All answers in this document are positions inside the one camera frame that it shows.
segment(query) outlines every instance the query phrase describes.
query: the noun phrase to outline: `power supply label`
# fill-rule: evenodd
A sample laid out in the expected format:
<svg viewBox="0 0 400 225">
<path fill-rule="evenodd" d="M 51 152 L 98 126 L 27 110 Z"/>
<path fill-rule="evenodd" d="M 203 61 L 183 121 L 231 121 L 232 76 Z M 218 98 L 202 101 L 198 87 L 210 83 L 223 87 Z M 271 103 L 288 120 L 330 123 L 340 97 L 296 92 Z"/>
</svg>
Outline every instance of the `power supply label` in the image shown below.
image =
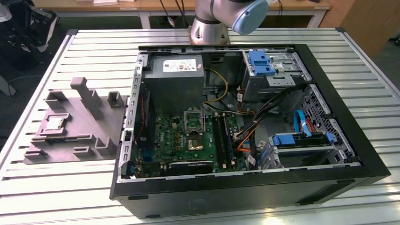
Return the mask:
<svg viewBox="0 0 400 225">
<path fill-rule="evenodd" d="M 166 60 L 163 63 L 163 72 L 188 72 L 196 71 L 196 60 Z"/>
</svg>

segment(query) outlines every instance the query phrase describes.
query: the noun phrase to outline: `aluminum slotted table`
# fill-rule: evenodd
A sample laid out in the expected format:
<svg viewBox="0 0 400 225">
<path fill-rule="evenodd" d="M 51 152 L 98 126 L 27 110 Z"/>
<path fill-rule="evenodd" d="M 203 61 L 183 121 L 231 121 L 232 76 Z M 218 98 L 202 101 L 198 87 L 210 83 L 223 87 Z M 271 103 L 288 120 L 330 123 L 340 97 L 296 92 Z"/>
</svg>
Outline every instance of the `aluminum slotted table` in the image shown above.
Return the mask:
<svg viewBox="0 0 400 225">
<path fill-rule="evenodd" d="M 400 221 L 400 92 L 347 33 L 335 29 L 230 32 L 232 44 L 298 43 L 311 51 L 392 175 L 320 205 L 168 217 L 140 221 L 110 200 L 114 160 L 23 164 L 30 140 L 48 108 L 50 90 L 78 97 L 70 82 L 88 79 L 100 96 L 130 94 L 139 45 L 188 44 L 187 30 L 80 30 L 63 41 L 0 153 L 0 225 L 126 225 L 180 220 L 203 224 L 375 224 Z"/>
</svg>

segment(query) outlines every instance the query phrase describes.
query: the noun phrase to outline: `blue latch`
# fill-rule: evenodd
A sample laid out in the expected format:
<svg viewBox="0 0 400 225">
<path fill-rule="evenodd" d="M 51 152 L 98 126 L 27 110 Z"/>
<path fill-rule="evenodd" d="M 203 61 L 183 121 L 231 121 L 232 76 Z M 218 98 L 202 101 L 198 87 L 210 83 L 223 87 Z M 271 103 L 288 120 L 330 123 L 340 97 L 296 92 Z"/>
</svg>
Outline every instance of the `blue latch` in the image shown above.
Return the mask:
<svg viewBox="0 0 400 225">
<path fill-rule="evenodd" d="M 276 136 L 280 139 L 282 145 L 296 144 L 294 135 L 276 135 Z"/>
<path fill-rule="evenodd" d="M 332 133 L 330 133 L 330 132 L 327 133 L 327 138 L 328 138 L 330 143 L 332 144 L 335 141 Z"/>
<path fill-rule="evenodd" d="M 264 51 L 250 51 L 250 63 L 255 75 L 275 75 L 276 71 L 271 67 L 271 59 Z"/>
<path fill-rule="evenodd" d="M 274 136 L 274 137 L 272 137 L 272 142 L 274 142 L 274 145 L 275 145 L 275 146 L 279 146 L 279 145 L 280 145 L 280 140 L 279 140 L 278 136 Z"/>
</svg>

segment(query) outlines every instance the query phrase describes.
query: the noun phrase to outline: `yellow wire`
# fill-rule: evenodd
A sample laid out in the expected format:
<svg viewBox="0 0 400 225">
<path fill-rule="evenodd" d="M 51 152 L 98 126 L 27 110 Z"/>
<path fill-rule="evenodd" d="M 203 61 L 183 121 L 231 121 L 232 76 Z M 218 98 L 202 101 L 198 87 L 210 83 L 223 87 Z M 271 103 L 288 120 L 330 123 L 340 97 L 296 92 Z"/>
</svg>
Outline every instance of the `yellow wire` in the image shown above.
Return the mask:
<svg viewBox="0 0 400 225">
<path fill-rule="evenodd" d="M 226 80 L 226 78 L 223 77 L 223 75 L 222 75 L 218 71 L 215 71 L 214 69 L 208 69 L 208 68 L 207 68 L 207 69 L 204 69 L 204 70 L 210 70 L 210 71 L 214 72 L 216 75 L 219 75 L 220 78 L 223 79 L 224 83 L 226 83 L 226 92 L 224 92 L 224 94 L 222 95 L 222 97 L 219 97 L 218 99 L 210 100 L 210 101 L 204 101 L 204 103 L 218 102 L 218 101 L 220 101 L 220 100 L 227 96 L 227 94 L 228 94 L 228 81 Z"/>
</svg>

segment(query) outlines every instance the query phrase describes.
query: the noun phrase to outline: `ram slot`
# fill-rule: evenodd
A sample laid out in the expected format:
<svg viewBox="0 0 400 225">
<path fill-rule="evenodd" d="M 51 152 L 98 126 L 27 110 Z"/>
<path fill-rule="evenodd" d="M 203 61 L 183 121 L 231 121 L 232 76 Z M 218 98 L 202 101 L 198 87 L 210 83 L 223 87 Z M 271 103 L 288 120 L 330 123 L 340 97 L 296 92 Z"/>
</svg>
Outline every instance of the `ram slot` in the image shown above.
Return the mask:
<svg viewBox="0 0 400 225">
<path fill-rule="evenodd" d="M 215 139 L 215 146 L 218 152 L 218 161 L 220 168 L 227 168 L 227 158 L 226 158 L 226 147 L 224 147 L 224 140 L 223 140 L 223 130 L 220 129 L 220 120 L 219 116 L 212 118 L 212 130 L 214 130 L 214 139 Z"/>
<path fill-rule="evenodd" d="M 226 152 L 228 154 L 228 159 L 231 159 L 231 165 L 235 165 L 235 156 L 234 156 L 232 140 L 231 140 L 228 123 L 227 123 L 227 117 L 223 117 L 222 120 L 224 122 L 224 130 L 226 130 L 226 135 L 223 136 L 224 143 L 226 143 Z"/>
</svg>

